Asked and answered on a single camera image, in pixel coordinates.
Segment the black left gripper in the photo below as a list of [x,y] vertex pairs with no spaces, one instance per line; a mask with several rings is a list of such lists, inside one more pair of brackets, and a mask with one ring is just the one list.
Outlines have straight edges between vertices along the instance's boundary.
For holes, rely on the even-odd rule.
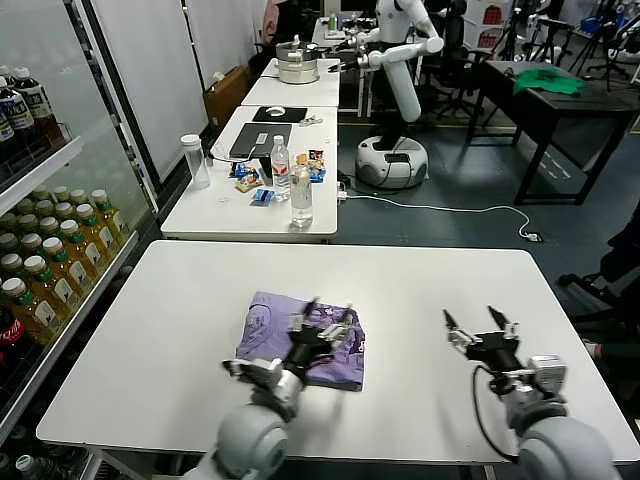
[[332,353],[332,345],[342,344],[348,336],[353,323],[352,305],[348,304],[342,316],[324,330],[311,322],[311,316],[318,303],[312,298],[300,311],[289,317],[288,337],[291,347],[286,354],[284,369],[294,374],[306,374],[320,359]]

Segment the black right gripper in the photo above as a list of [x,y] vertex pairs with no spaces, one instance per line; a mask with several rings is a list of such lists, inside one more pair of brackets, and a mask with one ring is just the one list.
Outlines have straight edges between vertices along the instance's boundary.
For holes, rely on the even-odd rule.
[[498,329],[495,332],[472,334],[461,328],[447,309],[443,309],[447,339],[454,347],[466,347],[465,357],[486,366],[492,373],[504,375],[524,368],[517,358],[520,344],[519,323],[491,305],[488,311]]

